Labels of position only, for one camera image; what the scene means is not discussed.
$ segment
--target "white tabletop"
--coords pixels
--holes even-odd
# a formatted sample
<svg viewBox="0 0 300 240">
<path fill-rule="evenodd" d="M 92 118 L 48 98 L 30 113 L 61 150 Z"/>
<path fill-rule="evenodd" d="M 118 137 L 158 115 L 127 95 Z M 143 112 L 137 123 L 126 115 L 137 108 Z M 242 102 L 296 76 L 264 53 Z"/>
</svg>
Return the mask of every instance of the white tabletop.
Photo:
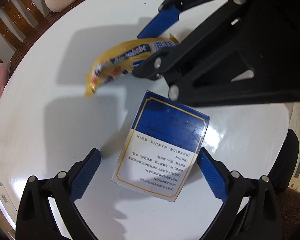
<svg viewBox="0 0 300 240">
<path fill-rule="evenodd" d="M 26 54 L 0 100 L 0 180 L 16 207 L 30 175 L 51 178 L 96 147 L 101 165 L 76 205 L 99 239 L 195 240 L 207 229 L 222 202 L 196 165 L 174 203 L 111 182 L 144 93 L 167 96 L 165 81 L 126 75 L 92 98 L 83 97 L 85 74 L 95 58 L 135 39 L 162 1 L 86 0 Z M 182 14 L 168 31 L 183 39 L 225 1 Z M 268 174 L 288 131 L 284 104 L 198 110 L 211 117 L 203 146 L 215 159 L 246 177 Z"/>
</svg>

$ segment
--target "box with barcode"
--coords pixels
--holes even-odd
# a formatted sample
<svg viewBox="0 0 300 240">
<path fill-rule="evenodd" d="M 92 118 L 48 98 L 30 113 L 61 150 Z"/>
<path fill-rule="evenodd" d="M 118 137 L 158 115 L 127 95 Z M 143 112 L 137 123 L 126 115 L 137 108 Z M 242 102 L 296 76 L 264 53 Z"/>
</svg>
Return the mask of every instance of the box with barcode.
<svg viewBox="0 0 300 240">
<path fill-rule="evenodd" d="M 174 202 L 206 133 L 209 117 L 147 91 L 112 181 Z"/>
</svg>

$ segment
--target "wooden chair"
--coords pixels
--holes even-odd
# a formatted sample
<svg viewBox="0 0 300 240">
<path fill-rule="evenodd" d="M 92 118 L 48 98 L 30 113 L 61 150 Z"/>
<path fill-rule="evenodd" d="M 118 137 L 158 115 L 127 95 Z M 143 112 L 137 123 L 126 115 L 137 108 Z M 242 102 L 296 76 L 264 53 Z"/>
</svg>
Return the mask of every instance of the wooden chair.
<svg viewBox="0 0 300 240">
<path fill-rule="evenodd" d="M 38 40 L 38 38 L 50 28 L 61 16 L 65 15 L 72 8 L 83 2 L 84 0 L 77 0 L 72 5 L 64 9 L 62 12 L 50 12 L 46 17 L 41 13 L 37 6 L 32 2 L 32 0 L 20 0 L 26 9 L 34 16 L 37 20 L 38 25 L 32 27 L 23 15 L 18 11 L 16 6 L 11 0 L 3 0 L 1 7 L 7 17 L 13 22 L 13 24 L 26 36 L 26 38 L 21 41 L 17 38 L 7 25 L 0 18 L 0 34 L 3 38 L 10 43 L 17 50 L 11 58 L 10 76 L 13 75 L 15 69 L 32 47 L 32 45 Z"/>
</svg>

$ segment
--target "blue gripper pad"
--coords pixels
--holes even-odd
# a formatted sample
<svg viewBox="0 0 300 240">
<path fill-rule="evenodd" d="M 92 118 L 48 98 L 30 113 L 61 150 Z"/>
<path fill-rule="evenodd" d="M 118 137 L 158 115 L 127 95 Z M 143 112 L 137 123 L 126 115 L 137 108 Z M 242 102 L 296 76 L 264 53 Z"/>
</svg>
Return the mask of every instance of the blue gripper pad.
<svg viewBox="0 0 300 240">
<path fill-rule="evenodd" d="M 197 164 L 215 197 L 221 199 L 223 203 L 226 202 L 228 198 L 226 182 L 203 149 L 199 151 Z"/>
<path fill-rule="evenodd" d="M 71 183 L 70 201 L 74 203 L 75 200 L 82 198 L 86 191 L 93 175 L 96 173 L 101 163 L 100 151 L 95 149 L 89 160 L 84 164 L 78 175 Z"/>
<path fill-rule="evenodd" d="M 179 20 L 179 14 L 180 11 L 175 7 L 161 9 L 157 16 L 139 33 L 138 39 L 159 37 Z"/>
</svg>

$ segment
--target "blue label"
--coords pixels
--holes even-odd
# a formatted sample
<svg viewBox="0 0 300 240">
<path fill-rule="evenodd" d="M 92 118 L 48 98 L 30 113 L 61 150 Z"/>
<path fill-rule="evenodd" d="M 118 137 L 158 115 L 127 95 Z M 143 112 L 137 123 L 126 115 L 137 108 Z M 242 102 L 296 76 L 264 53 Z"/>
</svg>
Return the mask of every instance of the blue label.
<svg viewBox="0 0 300 240">
<path fill-rule="evenodd" d="M 147 91 L 132 128 L 198 153 L 210 117 Z"/>
<path fill-rule="evenodd" d="M 112 64 L 118 64 L 129 57 L 134 57 L 144 52 L 151 52 L 149 44 L 141 44 L 137 47 L 134 47 L 133 49 L 128 50 L 118 57 L 111 58 L 110 61 L 112 62 Z"/>
</svg>

